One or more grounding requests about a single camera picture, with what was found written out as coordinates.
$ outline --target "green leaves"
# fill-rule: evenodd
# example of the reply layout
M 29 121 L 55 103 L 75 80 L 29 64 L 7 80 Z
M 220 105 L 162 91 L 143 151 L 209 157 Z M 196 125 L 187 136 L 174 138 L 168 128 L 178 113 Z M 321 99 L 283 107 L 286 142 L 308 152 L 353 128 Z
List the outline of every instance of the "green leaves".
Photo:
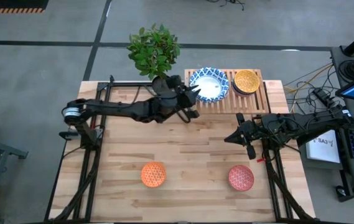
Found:
M 139 75 L 147 75 L 151 80 L 156 76 L 166 78 L 165 72 L 171 70 L 171 65 L 180 55 L 178 38 L 163 24 L 159 29 L 156 29 L 156 24 L 151 29 L 142 27 L 138 34 L 129 36 L 128 58 L 135 61 Z

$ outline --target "wooden table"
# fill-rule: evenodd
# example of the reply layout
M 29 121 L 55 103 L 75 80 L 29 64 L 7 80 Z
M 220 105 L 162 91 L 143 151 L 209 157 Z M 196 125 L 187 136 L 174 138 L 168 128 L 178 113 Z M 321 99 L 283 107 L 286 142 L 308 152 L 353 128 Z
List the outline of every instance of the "wooden table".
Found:
M 265 81 L 272 113 L 288 113 L 279 80 Z M 97 82 L 83 82 L 79 98 L 94 98 Z M 131 102 L 137 88 L 119 87 L 111 101 Z M 143 88 L 137 100 L 151 97 Z M 173 116 L 163 124 L 143 124 L 131 118 L 109 116 L 106 122 L 100 168 L 96 181 L 92 222 L 258 222 L 274 221 L 265 164 L 250 161 L 246 149 L 225 143 L 237 127 L 233 114 L 201 115 L 190 124 Z M 289 143 L 297 147 L 295 141 Z M 65 153 L 78 147 L 70 141 Z M 261 142 L 253 146 L 259 157 Z M 68 155 L 62 163 L 50 211 L 56 217 L 77 190 L 84 150 Z M 300 155 L 281 150 L 287 186 L 304 210 L 314 217 Z M 164 163 L 167 180 L 156 189 L 145 187 L 140 171 L 150 161 Z M 253 188 L 238 192 L 227 181 L 237 164 L 254 174 Z

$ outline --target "blue and white bowl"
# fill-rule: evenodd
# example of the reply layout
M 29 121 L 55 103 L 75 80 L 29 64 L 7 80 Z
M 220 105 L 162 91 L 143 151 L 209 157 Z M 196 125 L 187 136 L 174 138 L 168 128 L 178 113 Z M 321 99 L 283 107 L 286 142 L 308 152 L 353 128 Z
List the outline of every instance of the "blue and white bowl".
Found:
M 228 77 L 217 68 L 201 68 L 190 76 L 190 86 L 195 90 L 201 89 L 197 98 L 205 103 L 214 103 L 224 99 L 228 94 Z

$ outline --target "gray floor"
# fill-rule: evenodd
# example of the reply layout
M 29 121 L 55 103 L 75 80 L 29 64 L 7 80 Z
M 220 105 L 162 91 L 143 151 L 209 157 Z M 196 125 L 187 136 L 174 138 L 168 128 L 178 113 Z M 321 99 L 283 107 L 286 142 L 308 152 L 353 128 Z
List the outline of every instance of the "gray floor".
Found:
M 354 1 L 245 2 L 242 12 L 239 5 L 218 7 L 222 1 L 113 0 L 101 41 L 127 42 L 128 34 L 154 22 L 164 23 L 188 44 L 334 46 L 354 39 Z M 50 0 L 43 14 L 0 15 L 0 40 L 91 42 L 104 5 L 105 0 Z M 60 110 L 76 97 L 90 50 L 0 46 L 0 141 L 30 152 L 25 161 L 10 159 L 1 179 L 0 213 L 6 223 L 44 218 L 64 145 L 58 136 L 66 129 Z M 142 80 L 127 54 L 100 48 L 90 80 L 109 75 Z M 329 62 L 328 52 L 182 49 L 170 74 L 204 66 L 258 68 L 264 79 L 287 83 Z M 325 78 L 323 73 L 313 84 Z M 338 86 L 335 76 L 332 82 Z M 305 174 L 317 217 L 354 223 L 354 199 L 339 203 L 333 191 L 340 184 L 338 173 L 306 167 Z

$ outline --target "butcher block tabletop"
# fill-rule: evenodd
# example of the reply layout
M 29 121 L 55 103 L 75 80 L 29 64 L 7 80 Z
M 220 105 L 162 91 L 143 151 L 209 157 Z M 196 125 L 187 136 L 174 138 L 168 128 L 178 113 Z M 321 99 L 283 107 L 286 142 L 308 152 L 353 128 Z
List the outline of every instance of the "butcher block tabletop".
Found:
M 282 82 L 264 82 L 271 112 L 288 113 Z M 78 98 L 95 98 L 97 83 L 82 82 Z M 112 87 L 110 101 L 130 103 L 136 92 L 137 87 Z M 141 88 L 137 100 L 150 97 Z M 249 160 L 245 147 L 223 141 L 237 125 L 233 114 L 203 114 L 189 124 L 176 115 L 162 124 L 107 117 L 91 222 L 274 221 L 264 162 Z M 67 142 L 65 153 L 79 145 L 80 140 Z M 260 157 L 261 141 L 252 145 Z M 297 147 L 295 141 L 289 145 Z M 55 218 L 77 191 L 83 156 L 80 149 L 63 160 L 49 218 Z M 281 157 L 288 189 L 314 217 L 300 155 L 285 148 Z M 141 181 L 141 169 L 152 161 L 163 163 L 167 172 L 165 182 L 153 189 Z M 239 192 L 229 185 L 228 173 L 235 165 L 253 172 L 250 190 Z M 84 216 L 87 195 L 88 191 L 80 216 Z M 279 203 L 284 215 L 283 200 Z

